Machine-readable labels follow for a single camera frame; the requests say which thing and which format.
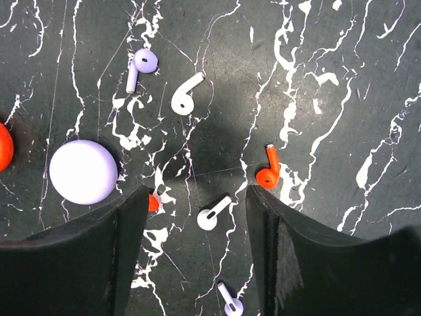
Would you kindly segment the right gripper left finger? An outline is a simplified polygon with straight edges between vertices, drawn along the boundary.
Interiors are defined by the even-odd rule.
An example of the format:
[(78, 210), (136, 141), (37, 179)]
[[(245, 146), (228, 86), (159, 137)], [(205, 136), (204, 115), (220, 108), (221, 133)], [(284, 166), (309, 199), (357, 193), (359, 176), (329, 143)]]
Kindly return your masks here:
[(1, 242), (1, 314), (123, 315), (148, 208), (140, 186), (116, 205)]

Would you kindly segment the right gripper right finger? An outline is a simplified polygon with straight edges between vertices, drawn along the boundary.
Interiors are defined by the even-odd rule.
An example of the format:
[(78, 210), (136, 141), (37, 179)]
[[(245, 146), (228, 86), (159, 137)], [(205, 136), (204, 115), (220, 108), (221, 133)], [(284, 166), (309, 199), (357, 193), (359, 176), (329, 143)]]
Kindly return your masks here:
[(420, 227), (338, 232), (256, 185), (245, 207), (263, 315), (419, 315)]

